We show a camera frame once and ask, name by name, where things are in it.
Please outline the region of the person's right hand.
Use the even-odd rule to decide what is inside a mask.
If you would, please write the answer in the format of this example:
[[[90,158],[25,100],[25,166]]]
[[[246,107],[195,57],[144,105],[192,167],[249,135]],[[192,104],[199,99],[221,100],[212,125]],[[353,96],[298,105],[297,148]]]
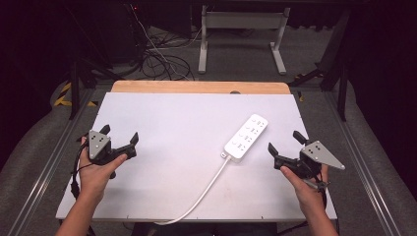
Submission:
[[[319,214],[326,213],[321,193],[308,186],[288,167],[281,166],[280,171],[293,186],[301,211],[306,217],[317,217]]]

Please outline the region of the black metal stand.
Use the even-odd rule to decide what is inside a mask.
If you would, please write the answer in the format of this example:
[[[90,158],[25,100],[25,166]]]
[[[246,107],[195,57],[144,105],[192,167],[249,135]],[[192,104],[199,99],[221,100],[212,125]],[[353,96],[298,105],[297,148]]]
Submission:
[[[320,88],[323,91],[331,91],[336,84],[339,84],[336,108],[342,121],[346,120],[345,103],[348,78],[341,46],[349,17],[350,10],[345,9],[333,29],[327,48],[321,61],[317,64],[317,68],[306,75],[297,75],[294,81],[288,84],[291,88],[295,88],[319,75],[323,76],[323,80],[320,83]]]
[[[121,77],[110,72],[116,63],[111,48],[117,45],[120,35],[116,26],[120,23],[120,6],[82,1],[63,4],[64,29],[62,43],[70,62],[71,102],[73,119],[81,109],[80,84],[94,89],[98,71],[107,80],[117,81]]]

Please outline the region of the black equipment box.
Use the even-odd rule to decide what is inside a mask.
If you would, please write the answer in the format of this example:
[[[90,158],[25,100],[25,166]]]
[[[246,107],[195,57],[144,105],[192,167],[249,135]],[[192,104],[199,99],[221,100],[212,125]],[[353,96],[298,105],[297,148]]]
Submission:
[[[113,63],[141,62],[145,53],[143,31],[127,4],[108,7],[107,49]]]

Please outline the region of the white power strip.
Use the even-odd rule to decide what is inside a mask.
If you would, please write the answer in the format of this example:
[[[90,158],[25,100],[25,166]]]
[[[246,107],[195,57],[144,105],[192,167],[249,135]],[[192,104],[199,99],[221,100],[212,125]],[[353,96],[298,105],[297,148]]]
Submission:
[[[266,118],[252,114],[226,143],[221,156],[240,162],[267,126],[268,120]]]

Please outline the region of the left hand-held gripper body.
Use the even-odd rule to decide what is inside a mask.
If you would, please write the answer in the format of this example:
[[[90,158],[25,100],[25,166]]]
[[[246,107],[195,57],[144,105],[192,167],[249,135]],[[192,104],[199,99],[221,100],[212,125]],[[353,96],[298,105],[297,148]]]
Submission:
[[[89,154],[88,159],[95,165],[105,165],[112,162],[116,157],[125,153],[127,146],[112,148],[111,138],[100,134],[99,131],[89,131]]]

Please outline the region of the white metal desk frame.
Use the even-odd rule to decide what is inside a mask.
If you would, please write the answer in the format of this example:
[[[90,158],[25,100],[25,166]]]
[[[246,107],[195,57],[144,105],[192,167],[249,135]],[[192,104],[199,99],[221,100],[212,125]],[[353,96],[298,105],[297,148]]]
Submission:
[[[198,72],[204,74],[207,70],[208,40],[207,29],[252,29],[252,30],[277,30],[275,41],[269,44],[275,66],[280,75],[286,74],[279,48],[282,41],[290,8],[284,8],[278,13],[255,13],[255,12],[214,12],[207,5],[202,7],[201,12],[201,46]]]

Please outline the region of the person's dark trousers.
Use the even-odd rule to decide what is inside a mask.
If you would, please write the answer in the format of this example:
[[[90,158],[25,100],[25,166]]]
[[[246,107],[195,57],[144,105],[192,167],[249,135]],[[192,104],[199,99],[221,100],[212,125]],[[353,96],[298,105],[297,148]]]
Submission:
[[[131,236],[277,236],[275,223],[136,223]]]

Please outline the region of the yellow black hazard tape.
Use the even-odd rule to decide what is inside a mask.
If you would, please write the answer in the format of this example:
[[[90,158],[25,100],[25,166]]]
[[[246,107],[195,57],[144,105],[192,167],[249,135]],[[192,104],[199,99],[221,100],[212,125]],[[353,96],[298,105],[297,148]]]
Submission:
[[[72,101],[67,100],[65,97],[67,93],[70,91],[71,88],[71,82],[67,82],[65,86],[62,87],[57,99],[54,102],[54,106],[72,106]],[[89,101],[88,106],[90,107],[97,107],[98,101]]]

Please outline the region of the person's left hand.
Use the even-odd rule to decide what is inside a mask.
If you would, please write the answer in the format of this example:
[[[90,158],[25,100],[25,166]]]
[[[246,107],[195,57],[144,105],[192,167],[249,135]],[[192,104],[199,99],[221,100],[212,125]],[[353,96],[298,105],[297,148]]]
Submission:
[[[79,198],[92,202],[100,202],[104,196],[105,187],[110,175],[127,160],[126,154],[121,154],[105,165],[92,164],[89,161],[88,149],[84,147],[79,162],[81,191]]]

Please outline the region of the aluminium floor rail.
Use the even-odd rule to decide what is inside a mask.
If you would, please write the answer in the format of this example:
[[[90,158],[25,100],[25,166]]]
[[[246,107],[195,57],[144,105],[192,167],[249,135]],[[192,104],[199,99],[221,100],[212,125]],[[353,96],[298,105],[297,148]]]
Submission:
[[[45,163],[39,176],[36,178],[30,194],[27,197],[25,204],[20,210],[7,236],[22,236],[24,231],[27,229],[31,218],[34,215],[34,212],[38,207],[53,177],[53,174],[59,165],[59,162],[61,161],[64,152],[67,149],[68,141],[74,133],[75,127],[77,126],[77,123],[85,108],[88,106],[93,93],[94,90],[92,88],[87,88],[82,92],[80,101],[76,105],[73,105],[73,108],[75,108],[76,111],[75,113],[71,114],[70,119],[67,120],[66,126],[61,132],[59,139],[56,142],[50,140],[50,142],[54,144],[54,149],[49,155],[47,162]]]
[[[358,148],[354,137],[345,121],[341,119],[341,116],[337,110],[337,102],[333,95],[325,91],[324,97],[330,107],[332,114],[335,116],[335,120],[341,130],[342,136],[347,142],[348,150],[351,153],[351,159],[353,165],[359,175],[359,178],[365,188],[368,198],[372,204],[374,212],[376,213],[379,222],[387,236],[402,236],[397,224],[395,223],[390,210],[387,207],[379,186],[377,185],[369,167],[367,166],[362,152]]]

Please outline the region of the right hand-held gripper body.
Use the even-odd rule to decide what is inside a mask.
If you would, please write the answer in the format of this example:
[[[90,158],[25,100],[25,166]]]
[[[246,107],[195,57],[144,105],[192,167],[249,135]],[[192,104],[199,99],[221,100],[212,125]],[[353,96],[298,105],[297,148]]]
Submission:
[[[331,166],[341,170],[345,169],[342,164],[320,141],[312,142],[301,148],[300,156],[295,159],[277,156],[277,168],[286,166],[310,187],[324,191],[327,182],[319,178],[322,173],[322,165]]]

